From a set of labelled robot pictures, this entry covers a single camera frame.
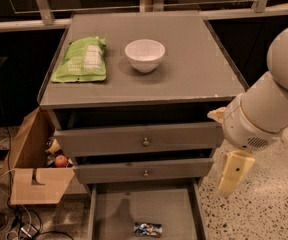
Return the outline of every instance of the green snack bag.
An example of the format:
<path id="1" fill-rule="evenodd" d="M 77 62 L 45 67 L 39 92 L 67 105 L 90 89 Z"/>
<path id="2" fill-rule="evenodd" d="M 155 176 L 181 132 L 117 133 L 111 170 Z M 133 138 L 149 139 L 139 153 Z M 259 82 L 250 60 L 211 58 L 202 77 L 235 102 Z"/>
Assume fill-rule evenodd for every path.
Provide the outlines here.
<path id="1" fill-rule="evenodd" d="M 106 78 L 105 39 L 87 37 L 69 44 L 64 58 L 52 74 L 52 82 L 90 82 Z"/>

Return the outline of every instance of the floor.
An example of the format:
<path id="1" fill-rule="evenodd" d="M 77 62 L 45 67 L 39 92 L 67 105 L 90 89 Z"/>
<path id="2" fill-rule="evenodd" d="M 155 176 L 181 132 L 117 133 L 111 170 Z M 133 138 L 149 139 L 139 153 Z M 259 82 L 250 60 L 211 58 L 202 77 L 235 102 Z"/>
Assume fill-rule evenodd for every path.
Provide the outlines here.
<path id="1" fill-rule="evenodd" d="M 16 130 L 16 127 L 11 129 L 12 136 Z M 7 148 L 7 143 L 8 133 L 0 129 L 0 149 Z M 232 150 L 234 147 L 226 141 L 217 149 L 215 164 L 199 189 L 209 239 L 288 239 L 288 129 L 280 141 L 255 154 L 256 163 L 251 172 L 232 195 L 224 198 L 217 192 L 217 184 L 225 164 L 225 154 Z M 7 192 L 6 182 L 6 178 L 1 180 L 4 192 Z M 64 195 L 58 205 L 25 208 L 36 228 L 40 225 L 36 213 L 40 216 L 42 232 L 56 230 L 69 234 L 75 240 L 87 239 L 90 202 L 86 194 Z M 21 210 L 23 220 L 29 221 L 26 210 L 22 207 Z M 14 213 L 7 207 L 7 195 L 1 190 L 0 211 L 8 213 L 10 217 L 8 226 L 0 232 L 0 239 L 5 239 L 11 229 Z M 15 233 L 10 233 L 7 239 L 16 239 Z M 60 233 L 46 233 L 37 239 L 70 238 Z"/>

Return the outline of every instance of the silver knob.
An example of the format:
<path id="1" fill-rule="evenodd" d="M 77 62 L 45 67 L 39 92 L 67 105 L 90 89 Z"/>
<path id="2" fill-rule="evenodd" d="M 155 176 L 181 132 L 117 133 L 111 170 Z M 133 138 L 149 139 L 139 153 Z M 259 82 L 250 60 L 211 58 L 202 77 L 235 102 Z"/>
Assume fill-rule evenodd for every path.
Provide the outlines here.
<path id="1" fill-rule="evenodd" d="M 148 138 L 145 137 L 145 138 L 143 139 L 142 145 L 143 145 L 144 147 L 148 147 L 149 145 L 151 145 L 151 143 L 150 143 L 150 141 L 148 140 Z"/>

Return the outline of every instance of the brown box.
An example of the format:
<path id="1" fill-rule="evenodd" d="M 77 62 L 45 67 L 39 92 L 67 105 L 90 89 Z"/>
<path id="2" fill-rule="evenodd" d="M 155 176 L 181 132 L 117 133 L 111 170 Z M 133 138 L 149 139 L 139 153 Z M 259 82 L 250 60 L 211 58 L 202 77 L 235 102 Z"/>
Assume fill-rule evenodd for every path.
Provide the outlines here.
<path id="1" fill-rule="evenodd" d="M 40 108 L 24 118 L 1 170 L 3 174 L 14 169 L 12 205 L 59 203 L 70 184 L 72 168 L 43 168 L 53 131 Z"/>

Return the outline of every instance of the table top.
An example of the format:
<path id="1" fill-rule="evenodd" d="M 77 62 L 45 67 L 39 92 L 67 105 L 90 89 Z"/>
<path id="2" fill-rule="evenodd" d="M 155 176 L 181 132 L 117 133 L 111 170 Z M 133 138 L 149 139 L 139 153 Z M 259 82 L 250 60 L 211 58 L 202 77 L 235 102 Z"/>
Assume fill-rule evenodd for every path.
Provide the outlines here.
<path id="1" fill-rule="evenodd" d="M 243 86 L 196 11 L 79 14 L 57 58 L 68 44 L 87 36 L 106 39 L 107 78 L 103 82 L 48 82 L 45 109 L 230 100 Z M 137 39 L 162 43 L 166 54 L 153 72 L 142 74 L 128 62 L 125 47 Z"/>

